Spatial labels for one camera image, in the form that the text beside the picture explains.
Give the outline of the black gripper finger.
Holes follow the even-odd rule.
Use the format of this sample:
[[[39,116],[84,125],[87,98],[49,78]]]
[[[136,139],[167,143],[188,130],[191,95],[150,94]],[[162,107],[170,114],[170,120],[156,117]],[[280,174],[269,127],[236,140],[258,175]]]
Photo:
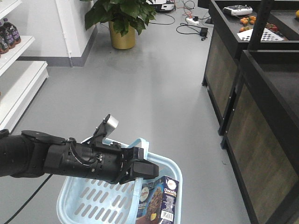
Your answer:
[[[147,160],[134,161],[124,170],[119,184],[125,184],[138,178],[145,180],[154,179],[159,176],[159,166]]]
[[[131,147],[129,149],[129,158],[131,161],[144,160],[144,149],[140,147]]]

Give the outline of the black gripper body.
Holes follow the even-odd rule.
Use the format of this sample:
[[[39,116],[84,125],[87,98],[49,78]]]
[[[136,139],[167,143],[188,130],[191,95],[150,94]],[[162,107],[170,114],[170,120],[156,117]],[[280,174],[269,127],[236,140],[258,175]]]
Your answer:
[[[64,145],[51,145],[44,162],[44,172],[125,184],[135,180],[135,147],[77,143],[74,139]]]

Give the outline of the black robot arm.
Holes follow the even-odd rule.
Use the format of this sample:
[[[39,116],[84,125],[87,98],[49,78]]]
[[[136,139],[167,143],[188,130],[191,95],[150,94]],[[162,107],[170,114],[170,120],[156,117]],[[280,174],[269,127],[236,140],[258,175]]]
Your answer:
[[[0,175],[36,178],[47,174],[80,177],[125,184],[137,178],[154,179],[159,166],[144,158],[139,147],[122,148],[94,135],[83,143],[46,133],[25,130],[0,132]]]

